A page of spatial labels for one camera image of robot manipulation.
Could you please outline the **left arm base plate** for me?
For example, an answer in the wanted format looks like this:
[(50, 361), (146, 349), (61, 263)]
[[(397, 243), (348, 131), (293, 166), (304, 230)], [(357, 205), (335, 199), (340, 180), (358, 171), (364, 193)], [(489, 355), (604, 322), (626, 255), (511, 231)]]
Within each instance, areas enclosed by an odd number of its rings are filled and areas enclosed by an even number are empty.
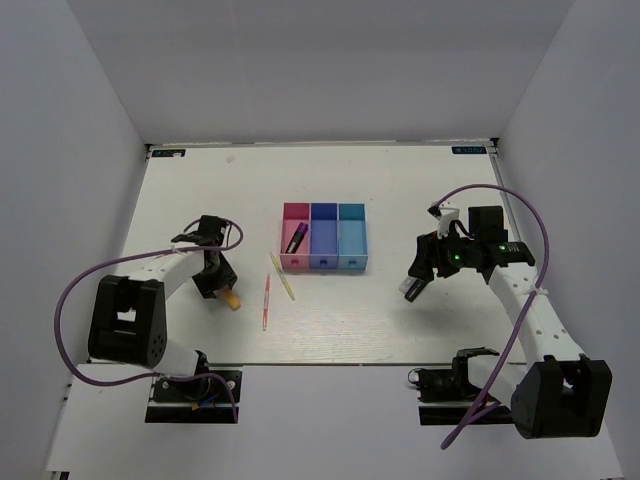
[(161, 378), (152, 383), (146, 408), (147, 424), (234, 424), (239, 412), (242, 376), (240, 369), (215, 369), (226, 386), (216, 379), (189, 383)]

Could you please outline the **yellow orange highlighter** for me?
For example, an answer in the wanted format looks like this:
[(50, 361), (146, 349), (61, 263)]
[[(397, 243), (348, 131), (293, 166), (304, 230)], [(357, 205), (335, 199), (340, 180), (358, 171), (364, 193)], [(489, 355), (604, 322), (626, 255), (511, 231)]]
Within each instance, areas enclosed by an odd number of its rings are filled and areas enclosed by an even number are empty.
[(220, 290), (219, 294), (232, 311), (237, 311), (241, 308), (239, 297), (230, 288)]

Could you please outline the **grey orange highlighter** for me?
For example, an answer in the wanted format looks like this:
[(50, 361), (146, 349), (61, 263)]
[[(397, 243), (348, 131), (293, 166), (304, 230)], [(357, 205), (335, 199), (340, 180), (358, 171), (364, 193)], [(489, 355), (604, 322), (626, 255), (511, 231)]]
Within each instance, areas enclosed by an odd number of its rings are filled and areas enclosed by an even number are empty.
[(416, 278), (411, 277), (411, 276), (407, 276), (400, 284), (399, 286), (399, 291), (403, 294), (406, 295), (412, 288), (413, 284), (415, 283)]

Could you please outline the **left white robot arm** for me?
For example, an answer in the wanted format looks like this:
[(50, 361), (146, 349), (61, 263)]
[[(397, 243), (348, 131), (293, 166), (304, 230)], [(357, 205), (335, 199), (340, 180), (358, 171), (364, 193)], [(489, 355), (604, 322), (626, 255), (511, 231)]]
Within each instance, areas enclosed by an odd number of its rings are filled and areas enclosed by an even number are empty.
[(166, 303), (183, 284), (192, 282), (203, 299), (224, 297), (239, 306), (232, 294), (237, 276), (218, 247), (225, 234), (180, 234), (176, 244), (193, 243), (200, 249), (159, 255), (128, 276), (107, 275), (98, 285), (88, 338), (91, 357), (137, 365), (177, 377), (177, 387), (188, 398), (199, 399), (211, 387), (204, 354), (171, 340)]

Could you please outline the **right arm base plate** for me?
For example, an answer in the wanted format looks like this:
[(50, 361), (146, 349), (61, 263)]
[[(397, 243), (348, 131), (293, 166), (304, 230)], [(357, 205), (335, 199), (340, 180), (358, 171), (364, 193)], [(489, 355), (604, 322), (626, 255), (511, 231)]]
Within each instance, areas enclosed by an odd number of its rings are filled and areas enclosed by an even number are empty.
[(407, 383), (417, 392), (421, 426), (457, 425), (480, 392), (456, 386), (451, 369), (414, 368)]

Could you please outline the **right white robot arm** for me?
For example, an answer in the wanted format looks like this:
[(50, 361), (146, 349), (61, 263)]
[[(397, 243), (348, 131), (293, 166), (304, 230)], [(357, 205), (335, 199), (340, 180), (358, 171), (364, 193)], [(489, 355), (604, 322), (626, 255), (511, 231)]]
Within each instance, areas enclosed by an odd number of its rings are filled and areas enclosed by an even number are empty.
[(415, 301), (437, 278), (476, 271), (517, 328), (526, 363), (510, 365), (488, 347), (461, 349), (449, 374), (424, 369), (409, 374), (422, 401), (476, 399), (481, 410), (498, 404), (526, 439), (597, 436), (612, 372), (605, 361), (590, 359), (567, 332), (536, 284), (539, 272), (529, 248), (509, 240), (502, 208), (469, 208), (467, 226), (450, 202), (428, 211), (438, 227), (417, 238), (415, 259), (400, 287), (404, 298)]

